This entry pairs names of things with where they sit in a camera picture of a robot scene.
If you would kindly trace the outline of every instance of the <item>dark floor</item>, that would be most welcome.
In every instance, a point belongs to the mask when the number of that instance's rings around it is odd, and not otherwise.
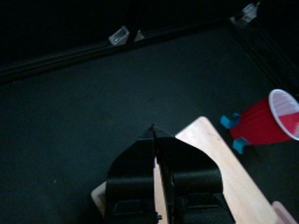
[[[173,135],[220,127],[274,86],[224,28],[93,59],[0,87],[0,223],[101,223],[89,193],[152,123]],[[237,156],[264,195],[299,220],[297,142]]]

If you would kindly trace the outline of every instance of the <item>wooden board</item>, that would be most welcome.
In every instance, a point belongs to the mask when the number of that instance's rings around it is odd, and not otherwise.
[[[283,223],[209,120],[200,117],[176,138],[204,151],[216,162],[222,178],[224,197],[236,223]]]

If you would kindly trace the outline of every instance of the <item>metal bracket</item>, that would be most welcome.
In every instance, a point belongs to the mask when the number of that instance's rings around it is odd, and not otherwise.
[[[136,35],[134,35],[134,42],[138,40],[142,40],[145,38],[145,36],[142,35],[141,31],[137,31]]]
[[[260,3],[250,3],[242,10],[240,17],[230,17],[229,21],[234,26],[245,26],[257,17],[257,6]]]
[[[114,32],[114,34],[108,37],[108,41],[110,45],[122,46],[126,43],[128,35],[129,35],[129,31],[126,27],[122,25],[121,28]]]

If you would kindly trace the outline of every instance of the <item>red plastic cup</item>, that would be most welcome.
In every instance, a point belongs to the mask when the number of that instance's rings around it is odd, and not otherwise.
[[[252,105],[238,118],[237,126],[229,129],[234,139],[245,138],[248,144],[273,144],[299,140],[299,104],[281,89]]]

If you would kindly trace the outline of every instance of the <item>blue object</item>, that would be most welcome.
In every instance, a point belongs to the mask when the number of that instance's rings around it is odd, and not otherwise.
[[[233,113],[230,118],[222,115],[221,118],[218,119],[218,122],[229,130],[230,128],[237,126],[238,118],[240,118],[240,114],[237,113]]]
[[[249,142],[244,137],[234,139],[232,142],[232,148],[237,151],[238,154],[242,154],[242,147],[246,145],[249,145]]]

